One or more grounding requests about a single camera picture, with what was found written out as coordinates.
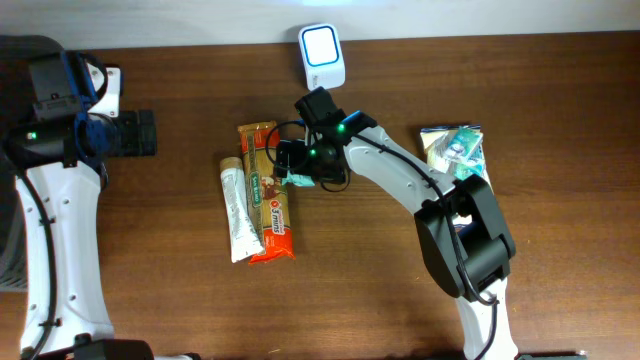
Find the white tube with tan cap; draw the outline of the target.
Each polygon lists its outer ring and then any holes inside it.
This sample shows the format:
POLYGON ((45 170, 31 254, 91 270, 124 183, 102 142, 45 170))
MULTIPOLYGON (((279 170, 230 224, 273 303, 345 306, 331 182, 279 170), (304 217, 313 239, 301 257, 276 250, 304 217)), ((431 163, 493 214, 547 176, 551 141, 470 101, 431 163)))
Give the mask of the white tube with tan cap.
POLYGON ((220 179, 230 233, 231 261, 240 262, 264 250, 248 211, 242 160, 228 157, 220 161, 220 179))

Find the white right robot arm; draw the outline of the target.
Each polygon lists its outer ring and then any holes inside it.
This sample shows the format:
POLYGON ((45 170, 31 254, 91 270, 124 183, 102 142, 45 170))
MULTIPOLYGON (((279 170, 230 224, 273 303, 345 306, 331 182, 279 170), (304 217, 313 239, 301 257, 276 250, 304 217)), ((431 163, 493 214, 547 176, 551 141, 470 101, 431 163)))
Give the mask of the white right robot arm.
POLYGON ((271 161, 282 176, 301 175, 338 192, 352 175, 369 179, 414 218, 425 267, 454 299, 467 359, 515 359, 506 306, 515 242, 488 182, 440 172, 390 139, 367 114, 346 114, 328 90, 300 98, 301 140, 282 140, 271 161))

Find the small green tissue pack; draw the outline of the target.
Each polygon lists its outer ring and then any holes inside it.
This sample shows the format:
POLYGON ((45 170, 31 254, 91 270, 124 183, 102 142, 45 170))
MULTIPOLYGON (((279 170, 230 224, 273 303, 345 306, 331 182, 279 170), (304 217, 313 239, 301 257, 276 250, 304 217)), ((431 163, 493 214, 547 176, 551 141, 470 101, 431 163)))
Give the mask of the small green tissue pack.
POLYGON ((468 162, 483 140, 483 134, 477 129, 461 127, 454 134, 444 151, 444 156, 456 162, 468 162))

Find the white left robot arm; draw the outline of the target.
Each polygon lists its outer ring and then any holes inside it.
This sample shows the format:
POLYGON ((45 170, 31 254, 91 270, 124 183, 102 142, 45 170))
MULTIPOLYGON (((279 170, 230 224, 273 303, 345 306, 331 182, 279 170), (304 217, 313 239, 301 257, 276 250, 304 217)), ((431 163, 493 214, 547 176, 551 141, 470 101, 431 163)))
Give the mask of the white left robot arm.
POLYGON ((29 60, 36 100, 7 131, 26 232, 28 309, 23 359, 152 359, 143 340, 117 339, 100 278, 97 206, 110 157, 157 153, 152 111, 121 111, 122 75, 94 56, 29 60))

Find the green plastic pouch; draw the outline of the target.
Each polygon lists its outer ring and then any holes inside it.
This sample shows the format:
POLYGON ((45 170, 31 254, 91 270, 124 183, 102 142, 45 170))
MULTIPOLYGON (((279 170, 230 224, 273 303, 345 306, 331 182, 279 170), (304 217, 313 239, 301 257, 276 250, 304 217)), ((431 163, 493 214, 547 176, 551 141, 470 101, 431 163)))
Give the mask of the green plastic pouch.
POLYGON ((286 176, 281 179, 283 186, 292 185, 295 187, 314 187, 315 182, 311 176, 300 175, 288 171, 286 176))

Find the yellow white snack bag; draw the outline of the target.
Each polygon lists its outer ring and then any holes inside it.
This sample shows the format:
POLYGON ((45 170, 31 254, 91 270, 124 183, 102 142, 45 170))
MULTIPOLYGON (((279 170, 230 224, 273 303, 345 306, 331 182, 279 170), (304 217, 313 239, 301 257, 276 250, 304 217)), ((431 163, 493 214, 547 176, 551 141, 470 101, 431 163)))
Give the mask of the yellow white snack bag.
POLYGON ((457 126, 438 126, 432 128, 423 128, 420 131, 420 137, 424 147, 424 153, 427 158, 427 164, 436 170, 452 175, 459 180, 465 180, 472 175, 478 175, 488 184, 491 184, 487 170, 487 163, 482 147, 483 140, 478 149, 474 152, 468 162, 456 162, 447 159, 444 156, 445 148, 453 138, 454 134, 461 127, 477 129, 481 133, 479 125, 457 125, 457 126))

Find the orange spaghetti packet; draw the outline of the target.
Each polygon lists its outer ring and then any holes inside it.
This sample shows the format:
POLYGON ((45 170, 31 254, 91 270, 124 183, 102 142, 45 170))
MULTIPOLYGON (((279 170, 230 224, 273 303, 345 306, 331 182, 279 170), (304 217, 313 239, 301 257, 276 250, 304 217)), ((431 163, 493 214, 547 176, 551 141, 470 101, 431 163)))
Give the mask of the orange spaghetti packet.
POLYGON ((264 247, 260 253, 251 256, 250 264, 295 257, 288 194, 272 163, 280 141, 275 127, 275 121, 238 127, 249 216, 264 247))

